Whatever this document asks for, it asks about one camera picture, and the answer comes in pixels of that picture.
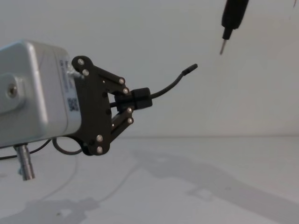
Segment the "metal screw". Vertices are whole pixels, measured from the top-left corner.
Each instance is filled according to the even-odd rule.
[[[15,86],[15,84],[10,84],[7,89],[8,96],[10,98],[15,98],[17,93],[18,93],[18,91],[17,91],[17,87]]]
[[[133,123],[133,119],[132,119],[132,118],[129,118],[129,119],[128,119],[128,123],[129,123],[129,124],[132,124],[132,123]]]
[[[97,147],[97,153],[103,154],[103,148],[101,146]]]
[[[124,84],[125,80],[123,78],[120,78],[119,82],[120,82],[120,84]]]
[[[89,75],[89,71],[86,70],[86,69],[84,69],[84,70],[82,71],[82,74],[83,74],[84,76],[88,76],[88,75]]]
[[[97,141],[98,141],[98,142],[102,142],[102,141],[103,141],[103,136],[99,134],[99,135],[97,136]]]
[[[79,59],[78,59],[78,63],[81,64],[81,65],[84,65],[84,61],[83,61],[83,59],[79,58]]]
[[[124,88],[124,89],[123,89],[123,93],[124,93],[124,94],[127,94],[128,92],[129,92],[129,90],[128,90],[127,88]]]

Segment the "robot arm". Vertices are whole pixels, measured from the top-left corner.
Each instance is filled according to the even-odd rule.
[[[24,180],[34,178],[27,144],[59,136],[75,140],[86,155],[103,155],[133,124],[133,111],[173,88],[197,68],[190,66],[164,90],[130,91],[123,77],[86,56],[70,62],[59,47],[20,41],[0,50],[0,148],[14,146]],[[110,103],[108,94],[115,102]],[[118,114],[112,117],[111,107]]]

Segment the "white wall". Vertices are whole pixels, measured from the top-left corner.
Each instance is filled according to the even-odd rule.
[[[125,135],[299,133],[299,5],[250,0],[224,56],[225,0],[2,0],[0,45],[27,38],[87,55],[131,89],[158,91],[196,72],[154,107],[135,113]]]

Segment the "cable end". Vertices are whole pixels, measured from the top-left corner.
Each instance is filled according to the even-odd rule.
[[[223,41],[222,47],[221,47],[221,51],[220,51],[220,55],[223,55],[224,49],[225,49],[225,45],[226,45],[227,40]]]
[[[198,65],[197,64],[194,64],[194,65],[191,65],[190,67],[186,68],[184,71],[182,71],[182,74],[185,76],[185,75],[188,75],[189,73],[193,72],[195,69],[198,68]]]

